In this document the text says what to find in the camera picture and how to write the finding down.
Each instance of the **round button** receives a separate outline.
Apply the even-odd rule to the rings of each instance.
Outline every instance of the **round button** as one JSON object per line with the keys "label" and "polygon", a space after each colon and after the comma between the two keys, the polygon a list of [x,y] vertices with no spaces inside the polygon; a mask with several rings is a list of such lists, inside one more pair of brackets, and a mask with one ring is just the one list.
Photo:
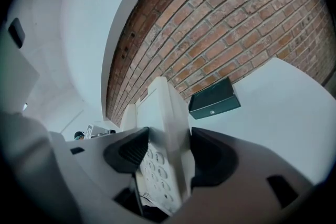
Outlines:
{"label": "round button", "polygon": [[159,164],[164,164],[164,158],[160,152],[155,152],[155,159]]}
{"label": "round button", "polygon": [[170,190],[170,186],[165,181],[161,180],[160,184],[165,190]]}
{"label": "round button", "polygon": [[157,181],[157,177],[156,177],[156,175],[154,175],[153,173],[152,173],[152,179],[153,179],[155,182],[158,182],[158,181]]}
{"label": "round button", "polygon": [[153,158],[153,153],[151,150],[147,150],[147,156],[148,158],[152,159]]}
{"label": "round button", "polygon": [[164,198],[165,198],[166,200],[168,200],[168,201],[173,201],[173,200],[174,200],[173,197],[170,196],[168,193],[165,193],[163,196],[164,196]]}
{"label": "round button", "polygon": [[154,166],[153,162],[149,161],[148,166],[152,171],[155,171],[155,166]]}
{"label": "round button", "polygon": [[166,179],[168,177],[166,171],[161,166],[158,167],[157,171],[162,178]]}

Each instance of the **white table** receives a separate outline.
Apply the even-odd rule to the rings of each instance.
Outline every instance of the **white table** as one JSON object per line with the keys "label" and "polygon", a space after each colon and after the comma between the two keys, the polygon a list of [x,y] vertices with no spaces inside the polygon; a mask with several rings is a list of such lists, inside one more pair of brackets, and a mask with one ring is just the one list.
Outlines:
{"label": "white table", "polygon": [[325,179],[336,153],[336,100],[311,77],[277,58],[234,84],[241,107],[190,127],[268,147],[312,183]]}

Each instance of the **brick arch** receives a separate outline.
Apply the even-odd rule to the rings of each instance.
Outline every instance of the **brick arch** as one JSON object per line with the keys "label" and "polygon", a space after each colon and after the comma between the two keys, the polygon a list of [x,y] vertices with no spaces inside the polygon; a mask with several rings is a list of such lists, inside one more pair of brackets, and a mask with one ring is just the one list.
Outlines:
{"label": "brick arch", "polygon": [[106,114],[119,125],[127,104],[157,76],[167,77],[188,101],[272,57],[322,83],[335,56],[325,0],[139,0],[114,54]]}

